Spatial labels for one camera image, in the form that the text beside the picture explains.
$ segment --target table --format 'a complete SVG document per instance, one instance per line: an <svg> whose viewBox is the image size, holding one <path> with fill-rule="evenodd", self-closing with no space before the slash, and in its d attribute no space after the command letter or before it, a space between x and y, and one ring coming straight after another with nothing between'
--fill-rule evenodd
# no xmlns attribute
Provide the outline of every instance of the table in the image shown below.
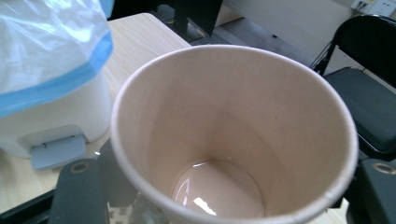
<svg viewBox="0 0 396 224"><path fill-rule="evenodd" d="M114 100L124 81L148 61L190 45L150 14L143 13L109 22L114 51L103 69L111 98ZM109 138L87 144L87 157L94 155ZM25 203L56 186L60 169L36 171L30 161L0 151L0 213ZM345 211L332 209L314 219L315 223L346 223Z"/></svg>

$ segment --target chair seat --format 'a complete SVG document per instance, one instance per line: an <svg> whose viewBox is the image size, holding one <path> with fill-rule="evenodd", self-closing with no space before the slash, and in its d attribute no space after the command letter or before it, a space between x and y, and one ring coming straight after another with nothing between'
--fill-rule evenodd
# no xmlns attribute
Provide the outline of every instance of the chair seat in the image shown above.
<svg viewBox="0 0 396 224"><path fill-rule="evenodd" d="M343 98L358 133L378 151L396 150L396 94L354 68L325 77Z"/></svg>

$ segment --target wall socket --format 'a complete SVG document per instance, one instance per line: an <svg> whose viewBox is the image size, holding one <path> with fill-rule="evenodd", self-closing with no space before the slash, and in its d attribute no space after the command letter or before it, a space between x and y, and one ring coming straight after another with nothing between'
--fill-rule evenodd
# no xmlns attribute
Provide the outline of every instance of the wall socket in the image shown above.
<svg viewBox="0 0 396 224"><path fill-rule="evenodd" d="M364 14L388 17L396 9L396 0L355 0L350 7Z"/></svg>

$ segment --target cup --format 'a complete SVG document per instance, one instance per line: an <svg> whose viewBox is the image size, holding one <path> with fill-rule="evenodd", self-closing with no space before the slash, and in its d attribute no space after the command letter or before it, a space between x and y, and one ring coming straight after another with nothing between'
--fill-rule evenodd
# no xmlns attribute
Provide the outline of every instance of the cup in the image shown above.
<svg viewBox="0 0 396 224"><path fill-rule="evenodd" d="M357 163L347 107L283 56L200 46L159 57L121 88L116 158L171 223L304 223L338 200Z"/></svg>

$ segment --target cup rim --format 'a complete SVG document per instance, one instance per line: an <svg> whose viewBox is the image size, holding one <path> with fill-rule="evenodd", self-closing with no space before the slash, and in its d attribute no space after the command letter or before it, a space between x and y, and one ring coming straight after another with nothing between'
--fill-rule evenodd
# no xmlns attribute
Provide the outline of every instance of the cup rim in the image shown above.
<svg viewBox="0 0 396 224"><path fill-rule="evenodd" d="M334 105L338 106L340 110L340 115L344 117L344 122L346 123L347 130L347 139L349 150L346 151L344 169L341 170L339 176L337 176L332 184L327 188L324 193L324 197L320 197L315 199L313 202L307 204L306 206L295 210L291 214L273 216L273 217L260 217L260 218L227 218L227 217L214 217L209 214L200 213L198 211L193 211L177 202L172 200L171 198L165 196L157 189L152 187L150 183L144 179L132 166L132 164L127 160L126 154L122 149L122 145L119 139L119 131L118 131L118 113L116 111L119 110L121 104L121 96L128 90L129 86L134 82L134 80L141 74L144 70L146 70L152 64L161 61L170 56L183 54L188 51L201 50L201 49L240 49L240 50L253 50L259 52L261 54L266 54L270 57L278 58L279 60L284 60L287 63L293 63L299 69L302 69L308 74L311 74L312 78L322 86L323 89L327 93L329 93L334 99ZM179 49L176 51L169 52L160 56L143 66L137 69L125 83L122 85L117 97L115 99L113 105L113 111L111 114L111 123L110 123L110 136L111 143L113 146L114 154L118 164L120 165L121 170L127 176L128 180L138 189L149 201L159 206L162 210L168 211L172 214L177 214L183 218L190 218L202 223L216 223L216 224L264 224L264 223L304 223L309 221L310 219L316 217L324 209L330 207L333 203L338 200L344 191L347 189L348 184L352 180L354 175L356 165L358 162L358 138L356 135L356 128L353 122L353 119L347 109L347 106L344 104L343 100L339 96L339 94L332 88L332 86L327 83L320 75L316 74L314 71L307 68L305 65L295 62L292 59L286 58L282 55L275 54L273 52L264 50L264 49L254 49L251 47L243 47L243 46L232 46L232 45L206 45L206 46L195 46L186 49Z"/></svg>

